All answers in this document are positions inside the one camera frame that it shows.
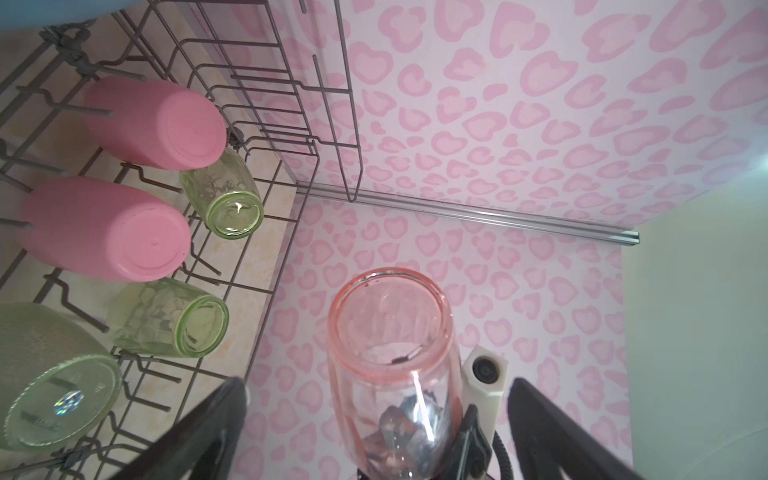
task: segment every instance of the green drinking glass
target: green drinking glass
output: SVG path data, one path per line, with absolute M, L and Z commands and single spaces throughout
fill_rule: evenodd
M 179 172 L 179 180 L 197 214 L 219 237 L 247 237 L 261 225 L 264 206 L 256 182 L 231 148 L 208 167 Z
M 122 384 L 88 332 L 37 303 L 0 304 L 0 448 L 53 452 L 88 433 Z
M 147 355 L 197 358 L 213 352 L 229 325 L 229 310 L 217 296 L 188 283 L 163 278 L 131 283 L 107 314 L 112 342 Z

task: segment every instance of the metal rack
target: metal rack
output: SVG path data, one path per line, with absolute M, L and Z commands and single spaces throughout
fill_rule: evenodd
M 259 5 L 262 9 L 264 17 L 268 20 L 269 25 L 272 28 L 272 40 L 265 42 L 255 41 L 229 41 L 222 40 L 217 34 L 209 15 L 206 12 L 204 3 L 206 2 L 186 2 L 181 0 L 178 3 L 187 3 L 189 7 L 194 10 L 194 13 L 201 20 L 201 26 L 208 32 L 207 38 L 181 38 L 179 39 L 172 30 L 169 22 L 161 13 L 158 8 L 160 3 L 164 0 L 148 0 L 148 6 L 143 10 L 143 14 L 136 21 L 126 11 L 119 11 L 111 14 L 111 19 L 119 26 L 119 28 L 125 33 L 125 41 L 127 42 L 125 49 L 114 60 L 103 60 L 95 63 L 91 63 L 88 56 L 83 52 L 82 45 L 91 36 L 90 28 L 96 22 L 90 20 L 80 24 L 59 25 L 54 27 L 43 28 L 40 32 L 42 37 L 42 43 L 35 48 L 11 73 L 0 81 L 0 94 L 4 94 L 10 91 L 12 85 L 21 78 L 27 70 L 40 61 L 40 58 L 50 49 L 55 49 L 58 53 L 47 64 L 43 65 L 40 71 L 26 84 L 20 85 L 16 88 L 18 93 L 8 103 L 8 105 L 0 111 L 0 127 L 8 122 L 13 122 L 16 119 L 16 115 L 19 109 L 28 102 L 35 95 L 41 95 L 45 100 L 45 103 L 50 108 L 50 112 L 45 116 L 40 124 L 26 137 L 18 147 L 11 149 L 8 147 L 8 142 L 0 138 L 0 160 L 5 163 L 0 167 L 0 188 L 16 188 L 23 192 L 29 192 L 32 190 L 26 183 L 20 178 L 23 175 L 18 175 L 17 172 L 22 172 L 22 169 L 36 169 L 45 174 L 64 174 L 65 172 L 55 165 L 46 164 L 45 162 L 28 159 L 28 151 L 30 147 L 37 141 L 37 139 L 43 134 L 46 128 L 54 121 L 54 119 L 62 111 L 74 111 L 81 114 L 110 114 L 108 111 L 94 111 L 93 109 L 83 108 L 75 103 L 71 103 L 77 96 L 78 92 L 82 90 L 86 85 L 99 79 L 99 74 L 122 74 L 133 78 L 143 78 L 143 75 L 131 73 L 125 71 L 126 65 L 130 65 L 135 62 L 145 62 L 151 66 L 151 69 L 157 74 L 159 78 L 171 80 L 177 83 L 185 84 L 188 88 L 196 81 L 199 86 L 203 88 L 207 97 L 216 101 L 216 90 L 227 89 L 235 92 L 235 95 L 240 99 L 239 104 L 225 104 L 217 105 L 221 114 L 226 119 L 227 124 L 230 127 L 230 145 L 244 153 L 244 158 L 248 163 L 252 158 L 252 152 L 254 151 L 272 151 L 278 155 L 280 161 L 277 164 L 271 177 L 257 178 L 260 185 L 266 185 L 266 191 L 263 192 L 263 203 L 265 206 L 270 200 L 270 194 L 273 192 L 275 186 L 293 187 L 296 188 L 296 182 L 279 181 L 278 177 L 281 171 L 286 171 L 289 176 L 293 178 L 290 173 L 290 169 L 285 165 L 282 157 L 283 153 L 303 155 L 314 158 L 314 168 L 312 177 L 308 183 L 303 183 L 303 188 L 299 195 L 303 195 L 303 198 L 296 201 L 293 206 L 291 214 L 287 217 L 278 217 L 272 215 L 266 215 L 266 218 L 270 218 L 276 221 L 282 221 L 286 223 L 286 235 L 283 239 L 283 248 L 281 256 L 278 259 L 278 266 L 275 269 L 273 279 L 268 288 L 262 288 L 260 286 L 246 285 L 237 282 L 237 273 L 240 270 L 243 258 L 250 246 L 249 237 L 240 251 L 240 257 L 237 261 L 237 265 L 234 267 L 233 273 L 228 280 L 216 278 L 210 275 L 203 275 L 200 273 L 199 266 L 202 265 L 210 272 L 216 275 L 220 275 L 220 271 L 216 266 L 205 260 L 206 246 L 210 239 L 211 232 L 208 231 L 202 244 L 199 248 L 192 245 L 191 256 L 194 259 L 191 265 L 183 264 L 182 267 L 177 270 L 172 277 L 178 278 L 185 282 L 189 282 L 190 279 L 196 278 L 203 280 L 214 285 L 226 286 L 223 299 L 226 301 L 227 297 L 233 289 L 243 289 L 253 292 L 259 292 L 269 296 L 269 300 L 266 302 L 266 306 L 261 316 L 260 330 L 257 335 L 257 340 L 253 345 L 253 349 L 250 353 L 250 360 L 248 371 L 253 364 L 253 358 L 256 355 L 257 347 L 261 339 L 264 327 L 269 317 L 270 311 L 275 300 L 275 293 L 277 287 L 280 284 L 280 278 L 283 275 L 283 270 L 286 265 L 287 254 L 290 251 L 293 243 L 293 238 L 296 235 L 296 225 L 301 221 L 306 200 L 309 198 L 310 192 L 313 189 L 315 176 L 318 171 L 320 162 L 319 151 L 317 144 L 325 144 L 332 146 L 336 149 L 336 156 L 339 162 L 339 169 L 342 174 L 344 183 L 344 193 L 346 199 L 354 201 L 359 193 L 360 181 L 362 180 L 362 152 L 360 146 L 360 137 L 356 120 L 356 112 L 354 108 L 352 110 L 352 119 L 354 120 L 354 130 L 356 143 L 342 143 L 336 138 L 336 133 L 333 127 L 333 118 L 329 109 L 329 94 L 343 94 L 348 95 L 349 104 L 354 105 L 353 92 L 351 89 L 351 78 L 349 73 L 349 62 L 346 56 L 346 45 L 343 35 L 342 18 L 339 8 L 338 0 L 335 1 L 336 6 L 336 19 L 339 26 L 339 37 L 341 43 L 341 55 L 343 57 L 344 66 L 346 69 L 346 84 L 347 88 L 328 88 L 324 86 L 323 74 L 320 70 L 317 57 L 313 57 L 313 63 L 315 73 L 317 76 L 317 85 L 310 85 L 294 78 L 291 71 L 291 67 L 288 64 L 288 58 L 286 56 L 285 48 L 280 40 L 280 33 L 278 32 L 275 24 L 274 16 L 270 4 L 267 0 L 210 0 L 210 3 L 234 3 L 249 5 Z M 302 3 L 302 12 L 306 14 L 306 7 Z M 170 37 L 170 41 L 175 44 L 170 60 L 164 63 L 163 60 L 156 52 L 156 46 L 152 45 L 144 34 L 144 29 L 147 23 L 151 19 L 158 20 Z M 206 63 L 196 65 L 191 57 L 185 51 L 185 46 L 192 44 L 204 45 L 211 57 L 216 59 L 213 64 Z M 272 49 L 276 56 L 282 61 L 282 68 L 272 68 L 269 66 L 244 66 L 235 65 L 230 59 L 225 49 L 226 45 L 243 45 L 243 46 L 256 46 L 260 48 Z M 186 62 L 191 73 L 189 78 L 176 78 L 171 70 L 174 67 L 174 62 Z M 71 89 L 63 95 L 59 100 L 55 100 L 50 91 L 45 90 L 42 86 L 56 71 L 60 68 L 70 68 L 77 72 L 77 81 L 74 82 Z M 204 79 L 204 76 L 200 74 L 203 68 L 216 68 L 219 69 L 225 78 L 231 80 L 231 84 L 213 84 L 208 85 Z M 241 74 L 241 72 L 247 71 L 249 75 Z M 268 73 L 269 76 L 259 76 L 260 73 Z M 265 84 L 266 87 L 259 86 L 247 87 L 244 82 L 258 82 Z M 327 121 L 330 125 L 330 131 L 332 132 L 333 139 L 321 139 L 313 134 L 310 123 L 307 119 L 307 114 L 302 105 L 300 91 L 319 92 L 323 97 L 323 104 L 327 115 Z M 290 113 L 299 115 L 303 119 L 303 126 L 294 126 L 288 124 L 280 124 L 275 122 L 265 122 L 262 120 L 262 113 L 268 112 L 271 109 L 264 106 L 254 104 L 248 95 L 249 91 L 257 91 L 270 94 L 289 95 L 296 99 L 299 106 L 298 110 L 291 111 Z M 230 109 L 247 109 L 250 112 L 251 121 L 232 121 L 227 114 Z M 257 135 L 250 137 L 243 137 L 242 131 L 238 127 L 255 127 L 260 132 Z M 356 185 L 351 186 L 347 182 L 347 177 L 344 172 L 344 167 L 341 161 L 341 149 L 348 148 L 357 150 L 359 158 L 359 173 L 357 174 Z M 100 161 L 102 155 L 102 149 L 98 148 L 80 168 L 77 175 L 86 175 L 88 171 Z M 151 178 L 151 174 L 148 174 L 140 166 L 123 163 L 119 173 L 114 178 L 115 183 L 121 183 L 127 177 L 132 174 L 131 171 L 135 170 L 135 174 L 138 179 L 149 185 L 155 187 L 161 187 L 178 194 L 181 194 L 179 188 L 164 182 Z M 190 205 L 187 205 L 187 209 L 184 214 L 189 218 L 190 228 L 193 232 L 193 238 L 201 227 L 204 228 L 204 224 L 199 216 L 197 216 L 191 209 Z M 13 219 L 5 219 L 2 221 L 10 227 L 28 227 L 23 222 L 18 222 Z M 0 276 L 0 290 L 6 288 L 14 281 L 14 275 L 18 273 L 18 268 L 26 256 L 24 250 L 20 251 L 16 258 L 11 262 L 8 269 Z M 70 301 L 71 286 L 61 278 L 63 273 L 62 269 L 54 268 L 49 273 L 44 275 L 45 283 L 42 288 L 37 292 L 32 301 L 36 303 L 42 303 L 49 296 L 58 296 L 61 306 L 69 312 L 88 322 L 92 326 L 96 327 L 102 332 L 108 330 L 108 328 L 97 318 L 92 316 L 89 312 L 84 311 Z M 98 427 L 86 436 L 83 436 L 78 440 L 76 445 L 71 449 L 61 450 L 51 455 L 51 458 L 41 462 L 32 462 L 28 465 L 23 463 L 16 468 L 10 470 L 0 471 L 0 478 L 26 478 L 26 474 L 32 471 L 44 472 L 45 478 L 58 478 L 64 480 L 66 478 L 81 478 L 85 480 L 87 477 L 83 473 L 83 465 L 88 458 L 95 455 L 98 458 L 99 466 L 95 474 L 92 477 L 94 480 L 97 478 L 105 478 L 105 474 L 102 472 L 105 465 L 113 465 L 118 468 L 124 467 L 125 462 L 118 461 L 111 457 L 111 454 L 116 451 L 130 452 L 138 454 L 142 451 L 142 448 L 138 445 L 151 445 L 151 441 L 135 435 L 130 432 L 130 427 L 125 424 L 126 416 L 134 404 L 141 404 L 143 406 L 156 409 L 157 411 L 166 412 L 168 415 L 175 415 L 174 423 L 178 422 L 181 418 L 184 407 L 187 404 L 187 400 L 192 390 L 193 384 L 196 379 L 202 377 L 211 377 L 214 379 L 225 379 L 226 376 L 216 372 L 212 372 L 209 369 L 203 367 L 203 359 L 199 359 L 194 365 L 186 365 L 182 362 L 175 362 L 169 359 L 152 358 L 138 356 L 133 353 L 125 351 L 112 350 L 114 356 L 118 359 L 119 364 L 124 372 L 124 377 L 129 372 L 132 374 L 138 373 L 138 380 L 135 384 L 129 385 L 128 382 L 124 382 L 124 396 L 127 400 L 127 406 L 121 415 L 115 412 L 109 412 L 108 416 L 98 425 Z M 142 392 L 142 382 L 147 376 L 152 376 L 158 379 L 162 379 L 168 382 L 175 382 L 180 384 L 182 378 L 175 375 L 170 375 L 165 372 L 159 372 L 153 368 L 156 365 L 163 365 L 167 368 L 177 369 L 176 371 L 191 372 L 191 376 L 187 383 L 186 392 L 181 401 L 181 404 L 177 408 L 176 412 L 172 411 L 172 408 L 166 405 L 162 405 L 158 402 L 148 398 Z M 104 443 L 98 440 L 99 435 L 109 433 L 110 441 Z

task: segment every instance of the pale green wall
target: pale green wall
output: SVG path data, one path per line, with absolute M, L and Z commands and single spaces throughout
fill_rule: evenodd
M 623 251 L 635 468 L 768 478 L 768 168 L 637 229 Z

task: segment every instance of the glass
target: glass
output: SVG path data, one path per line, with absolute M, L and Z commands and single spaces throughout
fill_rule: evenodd
M 94 428 L 121 387 L 114 357 L 37 303 L 0 305 L 0 448 L 53 452 Z
M 433 478 L 462 419 L 451 308 L 420 273 L 372 270 L 328 315 L 328 368 L 344 445 L 372 480 Z
M 264 206 L 256 182 L 231 148 L 209 167 L 179 172 L 179 180 L 197 214 L 219 237 L 247 237 L 261 225 Z
M 226 303 L 172 278 L 131 283 L 110 305 L 107 324 L 119 348 L 197 358 L 213 352 L 229 324 Z

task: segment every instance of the heart pattern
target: heart pattern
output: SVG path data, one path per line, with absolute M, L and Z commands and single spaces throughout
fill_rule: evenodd
M 529 379 L 631 462 L 627 442 L 613 441 L 614 430 L 630 428 L 620 249 L 313 198 L 306 208 L 313 225 L 300 229 L 311 234 L 302 230 L 293 245 L 291 275 L 283 275 L 267 319 L 233 480 L 303 478 L 300 469 L 330 480 L 354 473 L 331 403 L 327 313 L 342 281 L 386 265 L 420 270 L 440 285 L 463 358 L 478 344 L 503 355 L 511 378 Z M 509 443 L 506 415 L 499 421 Z
M 345 87 L 333 3 L 310 3 L 306 15 L 296 0 L 273 6 L 286 55 L 297 80 L 316 84 L 317 55 L 326 83 Z M 355 140 L 356 113 L 362 188 L 633 227 L 760 164 L 768 147 L 768 7 L 555 3 L 342 2 L 356 102 L 331 98 L 330 110 L 339 141 Z M 208 16 L 226 40 L 271 36 L 257 5 L 210 8 Z M 228 50 L 239 65 L 282 67 L 265 48 Z M 296 107 L 285 95 L 258 95 L 268 107 Z M 313 133 L 331 141 L 322 98 L 301 91 L 301 99 Z M 265 113 L 270 119 L 302 121 Z M 341 185 L 335 149 L 319 152 L 316 181 Z M 357 158 L 346 153 L 354 178 Z M 313 162 L 285 160 L 309 179 Z M 622 196 L 633 172 L 640 186 Z M 572 188 L 574 174 L 594 189 Z M 687 187 L 657 206 L 671 181 Z

